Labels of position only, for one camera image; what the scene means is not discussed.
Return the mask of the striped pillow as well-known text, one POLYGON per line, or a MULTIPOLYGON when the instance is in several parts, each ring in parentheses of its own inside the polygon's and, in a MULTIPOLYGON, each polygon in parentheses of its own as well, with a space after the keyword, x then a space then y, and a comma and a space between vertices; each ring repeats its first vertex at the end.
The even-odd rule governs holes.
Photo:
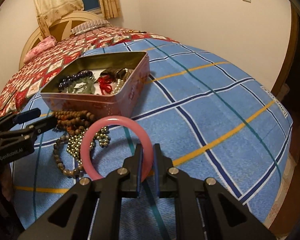
POLYGON ((111 27, 112 25, 107 20, 91 20, 88 22, 84 22, 75 26, 71 29, 71 35, 81 35, 82 33, 86 33, 87 31, 91 31, 98 28, 103 27, 111 27))

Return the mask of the pink metal tin box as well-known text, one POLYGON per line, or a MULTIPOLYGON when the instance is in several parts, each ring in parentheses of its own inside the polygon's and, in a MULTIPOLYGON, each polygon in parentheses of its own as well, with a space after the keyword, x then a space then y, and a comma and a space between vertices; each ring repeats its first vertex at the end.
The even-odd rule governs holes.
POLYGON ((149 74, 149 56, 145 51, 89 55, 66 66, 42 88, 40 95, 52 111, 87 110, 97 118, 110 115, 130 117, 149 74), (114 80, 111 94, 102 95, 97 80, 107 68, 129 68, 133 72, 123 80, 114 80), (96 79, 94 94, 64 91, 71 81, 92 76, 96 79))

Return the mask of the beads on bed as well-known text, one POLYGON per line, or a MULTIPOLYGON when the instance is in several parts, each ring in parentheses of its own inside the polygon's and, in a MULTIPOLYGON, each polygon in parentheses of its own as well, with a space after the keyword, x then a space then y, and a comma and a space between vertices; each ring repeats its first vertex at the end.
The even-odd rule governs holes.
POLYGON ((132 34, 132 33, 135 33, 135 34, 145 34, 145 33, 147 33, 146 31, 132 30, 132 29, 125 30, 124 32, 125 32, 125 34, 132 34))

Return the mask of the pink pillow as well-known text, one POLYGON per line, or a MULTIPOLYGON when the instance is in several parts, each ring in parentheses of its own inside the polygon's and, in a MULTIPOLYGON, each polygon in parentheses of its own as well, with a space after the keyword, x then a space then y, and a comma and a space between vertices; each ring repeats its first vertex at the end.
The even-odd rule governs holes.
POLYGON ((54 36, 50 35, 40 41, 34 48, 32 48, 29 52, 26 53, 23 63, 27 64, 31 60, 35 59, 40 53, 53 48, 57 44, 57 40, 54 36))

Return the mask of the brown leather strap watch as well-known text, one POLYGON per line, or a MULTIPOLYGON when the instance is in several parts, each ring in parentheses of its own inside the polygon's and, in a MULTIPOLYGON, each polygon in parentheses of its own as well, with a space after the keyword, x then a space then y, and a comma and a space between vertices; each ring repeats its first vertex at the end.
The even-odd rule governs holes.
POLYGON ((132 69, 129 68, 107 68, 103 72, 101 72, 100 77, 104 77, 106 80, 117 80, 128 77, 133 72, 132 69))

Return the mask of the brown wooden door frame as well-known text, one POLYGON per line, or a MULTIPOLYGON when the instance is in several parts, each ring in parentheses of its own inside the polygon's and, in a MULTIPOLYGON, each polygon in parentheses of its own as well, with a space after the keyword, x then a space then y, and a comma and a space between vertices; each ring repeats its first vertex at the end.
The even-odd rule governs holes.
POLYGON ((277 80, 275 81, 274 86, 271 89, 271 93, 276 97, 281 92, 281 89, 283 88, 283 85, 285 84, 286 79, 288 78, 290 70, 292 68, 292 64, 294 61, 297 44, 298 44, 298 36, 299 36, 299 16, 295 6, 291 4, 291 26, 290 26, 290 37, 289 37, 287 52, 281 70, 277 77, 277 80))

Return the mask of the red knot tassel charm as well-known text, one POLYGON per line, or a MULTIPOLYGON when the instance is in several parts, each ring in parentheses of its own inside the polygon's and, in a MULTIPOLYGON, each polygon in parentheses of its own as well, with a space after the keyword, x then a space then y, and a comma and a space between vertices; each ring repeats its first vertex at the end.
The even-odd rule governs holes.
POLYGON ((111 84, 114 80, 115 79, 111 75, 104 75, 98 78, 97 83, 99 84, 102 95, 111 94, 113 90, 111 84))

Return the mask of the left beige curtain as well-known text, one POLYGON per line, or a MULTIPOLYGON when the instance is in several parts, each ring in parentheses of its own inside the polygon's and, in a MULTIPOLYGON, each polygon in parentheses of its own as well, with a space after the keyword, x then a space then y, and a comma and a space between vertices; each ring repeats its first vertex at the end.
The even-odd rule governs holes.
POLYGON ((50 36, 50 27, 63 16, 83 10, 82 0, 33 0, 37 22, 44 37, 50 36))

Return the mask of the green jade bangle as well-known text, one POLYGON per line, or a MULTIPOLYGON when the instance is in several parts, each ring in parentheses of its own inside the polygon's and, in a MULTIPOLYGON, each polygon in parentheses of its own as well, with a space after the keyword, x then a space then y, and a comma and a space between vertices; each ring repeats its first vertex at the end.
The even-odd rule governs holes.
POLYGON ((64 91, 69 94, 94 94, 95 81, 93 76, 80 78, 77 81, 71 81, 64 91))

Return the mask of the red patterned bedspread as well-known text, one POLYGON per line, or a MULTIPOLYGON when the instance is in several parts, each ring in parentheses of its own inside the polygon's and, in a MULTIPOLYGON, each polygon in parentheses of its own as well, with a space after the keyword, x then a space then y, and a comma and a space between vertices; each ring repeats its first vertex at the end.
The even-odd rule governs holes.
POLYGON ((154 33, 125 34, 125 30, 130 29, 120 27, 94 29, 81 35, 72 35, 70 38, 58 42, 53 48, 40 53, 35 59, 25 64, 21 70, 15 73, 3 87, 0 94, 0 107, 15 89, 17 92, 4 110, 0 111, 0 117, 9 112, 21 111, 40 88, 63 70, 66 65, 82 56, 87 50, 109 47, 144 38, 174 41, 169 37, 154 33))

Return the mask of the cream wooden headboard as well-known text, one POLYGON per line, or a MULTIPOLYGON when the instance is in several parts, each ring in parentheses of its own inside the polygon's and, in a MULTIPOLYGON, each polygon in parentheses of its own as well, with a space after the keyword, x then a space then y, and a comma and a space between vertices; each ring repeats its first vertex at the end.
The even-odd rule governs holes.
MULTIPOLYGON (((73 11, 67 15, 65 15, 60 20, 54 22, 49 31, 52 36, 54 36, 57 42, 60 42, 66 38, 70 37, 71 29, 88 21, 104 19, 101 14, 94 14, 88 11, 73 11)), ((23 47, 23 51, 19 60, 19 69, 24 66, 24 57, 25 55, 34 48, 40 41, 42 41, 45 37, 42 35, 40 28, 37 28, 29 37, 25 46, 23 47)))

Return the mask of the dark remote on bed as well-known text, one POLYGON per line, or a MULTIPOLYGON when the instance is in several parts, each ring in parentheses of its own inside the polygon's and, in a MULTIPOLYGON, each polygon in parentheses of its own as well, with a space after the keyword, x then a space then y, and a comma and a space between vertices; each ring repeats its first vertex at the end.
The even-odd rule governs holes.
POLYGON ((9 103, 9 101, 11 100, 11 98, 14 96, 14 94, 17 92, 17 90, 15 89, 8 97, 7 99, 4 101, 4 103, 2 104, 2 106, 0 107, 0 111, 3 111, 4 108, 7 106, 7 104, 9 103))

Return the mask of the pink bangle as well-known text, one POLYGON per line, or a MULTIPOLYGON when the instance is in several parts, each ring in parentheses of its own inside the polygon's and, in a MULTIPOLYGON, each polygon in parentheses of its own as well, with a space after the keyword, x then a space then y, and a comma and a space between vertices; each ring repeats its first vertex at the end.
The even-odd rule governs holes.
POLYGON ((92 165, 90 159, 90 143, 92 142, 96 132, 98 132, 102 127, 109 125, 124 126, 131 129, 137 135, 143 147, 141 181, 144 181, 149 175, 154 161, 153 146, 150 137, 136 121, 119 115, 101 118, 93 123, 85 132, 80 148, 80 155, 85 172, 92 180, 99 180, 103 178, 92 165))

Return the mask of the blue plaid table cloth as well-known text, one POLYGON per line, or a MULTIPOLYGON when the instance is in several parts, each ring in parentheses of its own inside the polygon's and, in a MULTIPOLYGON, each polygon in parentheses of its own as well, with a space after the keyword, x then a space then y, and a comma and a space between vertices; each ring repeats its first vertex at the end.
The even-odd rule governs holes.
MULTIPOLYGON (((264 222, 285 170, 292 118, 265 87, 215 54, 155 39, 93 49, 83 55, 146 51, 150 75, 132 119, 174 165, 198 179, 214 177, 264 222)), ((50 130, 35 152, 13 163, 15 209, 28 228, 75 180, 66 178, 52 156, 63 132, 50 130)), ((105 176, 132 155, 138 138, 110 127, 113 143, 95 148, 93 161, 105 176)), ((119 239, 174 239, 173 199, 160 199, 149 177, 138 199, 123 199, 119 239)))

